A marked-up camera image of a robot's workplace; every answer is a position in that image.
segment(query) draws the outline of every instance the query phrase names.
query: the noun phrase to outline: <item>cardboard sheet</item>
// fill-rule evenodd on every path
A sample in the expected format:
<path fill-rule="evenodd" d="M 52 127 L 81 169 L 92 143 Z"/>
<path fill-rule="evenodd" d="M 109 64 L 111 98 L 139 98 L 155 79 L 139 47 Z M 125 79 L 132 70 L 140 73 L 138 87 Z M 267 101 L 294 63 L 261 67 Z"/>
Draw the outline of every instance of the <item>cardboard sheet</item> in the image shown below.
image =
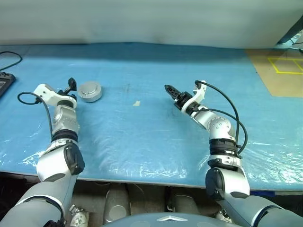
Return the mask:
<path fill-rule="evenodd" d="M 247 50 L 273 96 L 303 97 L 303 55 L 296 50 Z"/>

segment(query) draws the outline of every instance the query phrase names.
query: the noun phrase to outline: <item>floor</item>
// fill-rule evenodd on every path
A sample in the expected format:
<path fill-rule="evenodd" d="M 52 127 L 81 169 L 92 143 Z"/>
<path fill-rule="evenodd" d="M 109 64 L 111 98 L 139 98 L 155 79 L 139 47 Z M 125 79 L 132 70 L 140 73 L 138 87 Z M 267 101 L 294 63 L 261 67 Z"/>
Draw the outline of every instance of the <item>floor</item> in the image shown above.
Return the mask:
<path fill-rule="evenodd" d="M 38 182 L 35 176 L 8 175 L 0 173 L 0 218 L 18 201 L 22 194 Z M 175 195 L 191 196 L 196 202 L 198 213 L 214 217 L 220 207 L 206 195 L 205 189 L 167 187 L 150 184 L 122 184 L 128 192 L 131 214 L 146 212 L 171 212 Z M 112 186 L 107 182 L 77 181 L 72 203 L 78 208 L 89 212 L 89 227 L 100 227 L 103 223 L 104 207 L 108 189 Z M 270 192 L 262 193 L 263 197 L 275 202 L 285 209 L 303 216 L 302 192 L 279 192 L 279 196 L 268 196 Z"/>

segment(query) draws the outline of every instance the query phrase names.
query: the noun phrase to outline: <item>blue table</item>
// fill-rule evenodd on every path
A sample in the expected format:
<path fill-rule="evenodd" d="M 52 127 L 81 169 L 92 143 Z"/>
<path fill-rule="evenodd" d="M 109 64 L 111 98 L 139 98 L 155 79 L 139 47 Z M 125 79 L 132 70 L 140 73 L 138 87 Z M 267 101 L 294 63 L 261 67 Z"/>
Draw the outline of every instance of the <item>blue table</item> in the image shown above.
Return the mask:
<path fill-rule="evenodd" d="M 50 142 L 44 108 L 19 103 L 17 94 L 40 83 L 65 88 L 74 77 L 78 85 L 95 80 L 104 89 L 95 103 L 78 101 L 81 178 L 204 187 L 208 133 L 164 90 L 170 84 L 192 92 L 203 79 L 230 96 L 248 130 L 243 164 L 251 188 L 303 188 L 302 99 L 272 97 L 243 50 L 154 44 L 0 46 L 4 50 L 24 60 L 6 70 L 17 81 L 0 98 L 0 171 L 35 174 Z M 0 66 L 15 59 L 0 56 Z M 204 104 L 232 113 L 210 88 Z"/>

